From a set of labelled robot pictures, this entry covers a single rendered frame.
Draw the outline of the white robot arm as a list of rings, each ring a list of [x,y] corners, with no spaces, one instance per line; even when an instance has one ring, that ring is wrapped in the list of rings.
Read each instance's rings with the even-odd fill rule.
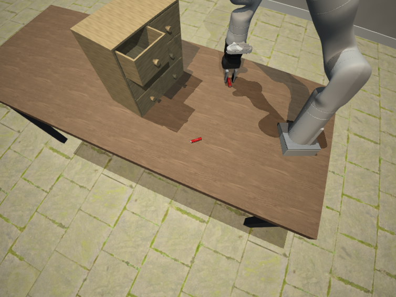
[[[230,1],[234,5],[245,5],[232,11],[229,23],[232,33],[243,35],[248,32],[262,0]],[[300,145],[311,145],[325,124],[366,84],[372,73],[370,64],[357,46],[353,29],[359,0],[306,2],[321,41],[329,83],[312,92],[288,130],[290,139]]]

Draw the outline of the small wooden chest of drawers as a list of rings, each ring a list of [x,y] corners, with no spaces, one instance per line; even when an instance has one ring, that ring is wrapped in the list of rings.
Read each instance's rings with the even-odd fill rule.
[[[112,0],[70,28],[112,99],[140,117],[165,94],[161,75],[180,57],[162,74],[158,71],[159,76],[135,99],[114,50],[174,3],[178,4],[179,31],[175,35],[180,34],[183,70],[179,0]],[[158,78],[163,95],[142,115],[136,100]]]

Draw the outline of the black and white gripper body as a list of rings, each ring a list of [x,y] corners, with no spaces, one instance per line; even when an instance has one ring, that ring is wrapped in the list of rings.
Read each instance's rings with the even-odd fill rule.
[[[242,54],[250,54],[252,52],[253,47],[246,44],[247,34],[248,32],[243,35],[237,35],[228,29],[225,39],[224,56],[222,57],[223,69],[240,68]]]

